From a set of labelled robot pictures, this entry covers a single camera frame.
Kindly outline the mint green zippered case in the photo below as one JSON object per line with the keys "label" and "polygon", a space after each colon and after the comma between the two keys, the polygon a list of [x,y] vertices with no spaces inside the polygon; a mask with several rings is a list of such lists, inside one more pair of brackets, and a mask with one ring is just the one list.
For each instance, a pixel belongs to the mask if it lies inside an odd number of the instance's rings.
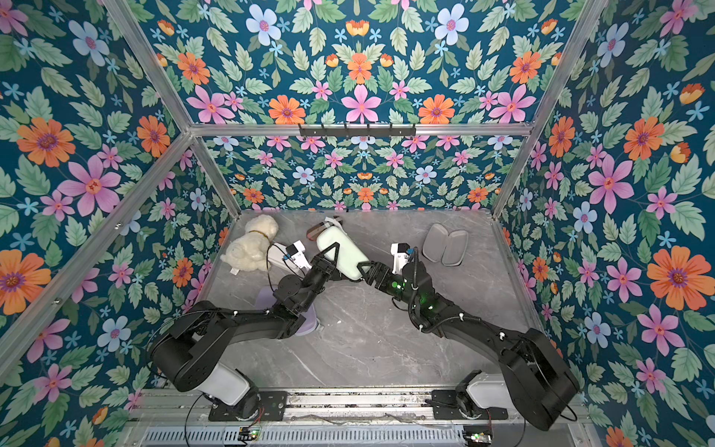
{"label": "mint green zippered case", "polygon": [[340,255],[337,268],[348,279],[353,281],[361,280],[362,277],[357,265],[359,262],[369,261],[369,258],[348,236],[342,224],[336,218],[326,217],[323,223],[326,225],[326,229],[316,241],[318,250],[325,249],[333,242],[339,242]]}

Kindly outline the beige case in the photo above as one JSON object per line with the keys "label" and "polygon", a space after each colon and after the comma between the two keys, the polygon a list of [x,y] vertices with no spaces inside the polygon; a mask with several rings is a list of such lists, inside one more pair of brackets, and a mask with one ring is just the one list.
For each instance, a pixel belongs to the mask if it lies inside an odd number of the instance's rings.
{"label": "beige case", "polygon": [[463,229],[448,231],[441,223],[434,223],[422,246],[422,257],[443,266],[460,266],[467,252],[469,233]]}

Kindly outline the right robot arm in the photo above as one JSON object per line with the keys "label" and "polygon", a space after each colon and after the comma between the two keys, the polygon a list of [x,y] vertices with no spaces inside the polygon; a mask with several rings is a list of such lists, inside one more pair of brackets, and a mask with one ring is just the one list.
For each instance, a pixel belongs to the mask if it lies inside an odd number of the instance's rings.
{"label": "right robot arm", "polygon": [[423,262],[411,259],[396,274],[376,261],[357,263],[362,279],[407,305],[420,333],[458,342],[500,368],[515,409],[533,427],[549,430],[580,391],[575,375],[546,335],[499,327],[437,292]]}

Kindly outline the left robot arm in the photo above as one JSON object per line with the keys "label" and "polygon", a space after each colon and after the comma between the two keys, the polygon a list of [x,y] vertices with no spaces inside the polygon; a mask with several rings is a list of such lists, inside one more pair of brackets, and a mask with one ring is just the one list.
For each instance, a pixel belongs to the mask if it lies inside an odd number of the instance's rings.
{"label": "left robot arm", "polygon": [[254,387],[244,374],[221,364],[225,350],[240,342],[294,336],[326,284],[338,278],[340,249],[334,242],[320,251],[305,277],[281,279],[273,291],[276,302],[268,309],[242,311],[198,302],[152,344],[150,361],[178,391],[199,391],[226,406],[238,406]]}

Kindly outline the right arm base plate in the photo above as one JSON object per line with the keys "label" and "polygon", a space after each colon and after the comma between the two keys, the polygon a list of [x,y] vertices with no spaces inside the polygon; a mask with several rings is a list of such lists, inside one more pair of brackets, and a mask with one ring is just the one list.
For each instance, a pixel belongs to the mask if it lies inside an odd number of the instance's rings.
{"label": "right arm base plate", "polygon": [[434,389],[425,403],[432,408],[436,420],[508,420],[508,410],[500,407],[481,408],[465,392],[454,389]]}

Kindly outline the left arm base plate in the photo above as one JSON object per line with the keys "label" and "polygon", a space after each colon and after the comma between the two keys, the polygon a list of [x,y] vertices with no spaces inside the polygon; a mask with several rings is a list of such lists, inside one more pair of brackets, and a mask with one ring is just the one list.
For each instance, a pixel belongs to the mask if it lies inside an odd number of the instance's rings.
{"label": "left arm base plate", "polygon": [[230,406],[220,400],[212,404],[210,422],[276,422],[283,419],[288,405],[289,393],[284,390],[258,389],[249,393],[236,405]]}

